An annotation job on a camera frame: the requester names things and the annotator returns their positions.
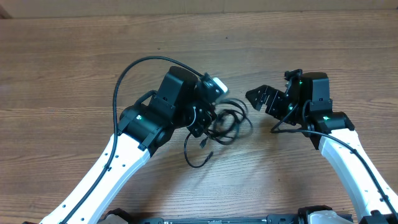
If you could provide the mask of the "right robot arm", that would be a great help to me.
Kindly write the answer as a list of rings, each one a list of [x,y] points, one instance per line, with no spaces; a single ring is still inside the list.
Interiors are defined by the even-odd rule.
[[[378,172],[344,112],[333,111],[326,73],[286,71],[286,90],[261,85],[246,92],[255,110],[299,129],[330,163],[345,188],[359,223],[397,223],[397,194]]]

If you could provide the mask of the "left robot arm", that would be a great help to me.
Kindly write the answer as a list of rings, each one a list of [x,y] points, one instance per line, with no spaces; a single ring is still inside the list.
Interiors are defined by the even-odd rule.
[[[215,102],[228,87],[209,74],[172,66],[158,90],[127,107],[102,155],[71,194],[42,223],[97,223],[124,184],[167,143],[187,128],[201,136],[215,120]]]

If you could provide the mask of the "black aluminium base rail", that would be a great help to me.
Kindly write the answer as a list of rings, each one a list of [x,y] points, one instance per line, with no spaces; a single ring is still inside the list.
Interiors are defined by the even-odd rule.
[[[234,218],[179,218],[140,217],[132,215],[121,208],[109,211],[97,224],[128,223],[128,224],[267,224],[267,223],[304,223],[297,214],[270,214],[263,217]]]

